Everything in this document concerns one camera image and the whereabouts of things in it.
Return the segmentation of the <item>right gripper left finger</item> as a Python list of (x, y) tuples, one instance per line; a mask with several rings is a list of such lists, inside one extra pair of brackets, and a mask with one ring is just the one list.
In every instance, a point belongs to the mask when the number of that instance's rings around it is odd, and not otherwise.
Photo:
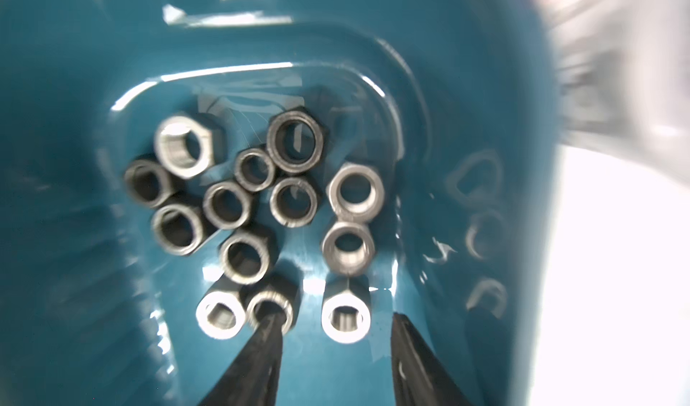
[(283, 314), (264, 316), (253, 336), (199, 405), (275, 405), (283, 323)]

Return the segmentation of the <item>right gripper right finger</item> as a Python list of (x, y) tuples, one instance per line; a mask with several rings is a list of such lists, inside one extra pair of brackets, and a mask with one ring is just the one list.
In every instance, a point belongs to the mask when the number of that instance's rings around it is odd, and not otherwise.
[(391, 353), (396, 405), (472, 405), (404, 314), (393, 313)]

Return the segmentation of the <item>silver hex nut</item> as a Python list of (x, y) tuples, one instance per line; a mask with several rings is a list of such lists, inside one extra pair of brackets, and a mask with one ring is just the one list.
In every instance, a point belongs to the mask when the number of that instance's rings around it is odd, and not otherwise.
[(215, 340), (229, 340), (244, 327), (247, 316), (242, 286), (223, 276), (199, 301), (196, 312), (199, 328)]
[(174, 114), (158, 125), (154, 149), (168, 172), (189, 180), (226, 161), (226, 131), (206, 113)]
[(359, 278), (334, 278), (325, 286), (321, 312), (323, 332), (333, 341), (353, 344), (363, 340), (372, 325), (368, 286)]
[(376, 246), (365, 224), (335, 221), (321, 244), (323, 258), (330, 271), (341, 276), (364, 274), (376, 255)]
[(366, 224), (380, 213), (386, 192), (376, 168), (346, 162), (332, 177), (326, 195), (338, 219)]

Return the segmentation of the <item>black hex nut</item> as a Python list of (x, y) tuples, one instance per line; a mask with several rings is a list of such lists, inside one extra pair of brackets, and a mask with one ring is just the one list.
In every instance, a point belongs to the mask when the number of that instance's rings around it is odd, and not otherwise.
[(305, 109), (284, 111), (269, 121), (266, 148), (280, 170), (304, 174), (323, 158), (325, 129)]
[(256, 330), (265, 316), (283, 317), (281, 332), (290, 332), (298, 319), (301, 304), (301, 288), (290, 278), (274, 273), (252, 286), (246, 301), (249, 325)]
[(151, 230), (164, 252), (174, 256), (196, 253), (217, 233), (198, 199), (173, 197), (156, 208), (151, 217)]
[(163, 167), (154, 154), (132, 160), (123, 174), (129, 197), (147, 208), (159, 208), (184, 189), (183, 180)]

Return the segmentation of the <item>teal storage box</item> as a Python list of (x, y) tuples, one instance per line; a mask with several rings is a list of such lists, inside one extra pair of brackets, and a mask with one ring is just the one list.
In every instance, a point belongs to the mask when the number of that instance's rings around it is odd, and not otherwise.
[[(396, 405), (393, 313), (472, 405), (524, 404), (555, 88), (533, 0), (1, 0), (2, 404), (199, 405), (255, 332), (208, 337), (199, 301), (274, 273), (301, 288), (275, 405)], [(325, 152), (288, 175), (266, 136), (294, 109)], [(179, 113), (227, 145), (174, 196), (217, 228), (186, 257), (123, 179)], [(357, 277), (321, 249), (346, 162), (386, 192)], [(357, 343), (323, 332), (338, 277), (370, 292)]]

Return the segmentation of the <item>clear plastic cup with label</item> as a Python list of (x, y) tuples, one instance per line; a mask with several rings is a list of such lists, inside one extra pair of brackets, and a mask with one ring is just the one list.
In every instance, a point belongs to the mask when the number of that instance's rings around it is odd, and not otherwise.
[(537, 0), (565, 145), (689, 181), (689, 0)]

